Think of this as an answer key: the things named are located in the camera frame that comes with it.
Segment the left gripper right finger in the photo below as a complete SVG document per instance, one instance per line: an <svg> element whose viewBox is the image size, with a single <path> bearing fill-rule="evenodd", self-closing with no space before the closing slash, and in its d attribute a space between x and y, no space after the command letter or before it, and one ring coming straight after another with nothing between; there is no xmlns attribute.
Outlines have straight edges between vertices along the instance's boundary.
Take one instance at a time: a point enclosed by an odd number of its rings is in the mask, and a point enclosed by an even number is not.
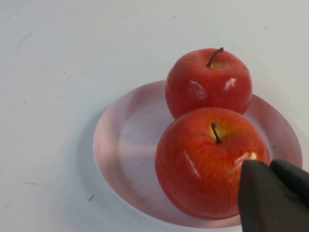
<svg viewBox="0 0 309 232"><path fill-rule="evenodd" d="M282 159L274 159L270 168L280 181L298 197L298 201L308 207L309 173Z"/></svg>

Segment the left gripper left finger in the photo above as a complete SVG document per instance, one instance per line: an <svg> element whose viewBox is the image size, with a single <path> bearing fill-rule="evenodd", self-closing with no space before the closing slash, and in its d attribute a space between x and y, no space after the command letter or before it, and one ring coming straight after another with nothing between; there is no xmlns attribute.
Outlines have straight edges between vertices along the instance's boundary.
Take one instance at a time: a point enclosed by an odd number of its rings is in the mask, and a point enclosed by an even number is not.
<svg viewBox="0 0 309 232"><path fill-rule="evenodd" d="M261 161L243 162L238 192L244 232L307 232L309 207L305 207Z"/></svg>

